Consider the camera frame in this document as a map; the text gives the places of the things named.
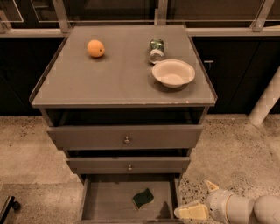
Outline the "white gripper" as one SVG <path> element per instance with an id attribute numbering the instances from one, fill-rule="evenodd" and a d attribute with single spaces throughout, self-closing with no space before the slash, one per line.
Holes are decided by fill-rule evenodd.
<path id="1" fill-rule="evenodd" d="M 179 219 L 201 220 L 205 221 L 210 216 L 222 224 L 229 224 L 227 216 L 227 203 L 233 195 L 228 190 L 219 189 L 219 187 L 209 180 L 204 180 L 209 194 L 206 197 L 206 205 L 201 204 L 198 200 L 177 207 L 174 215 Z"/>

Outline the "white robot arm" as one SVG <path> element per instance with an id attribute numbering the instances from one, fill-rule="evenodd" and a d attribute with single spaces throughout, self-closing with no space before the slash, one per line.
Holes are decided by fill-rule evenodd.
<path id="1" fill-rule="evenodd" d="M 275 74 L 249 115 L 210 115 L 180 183 L 184 224 L 279 224 Z"/>

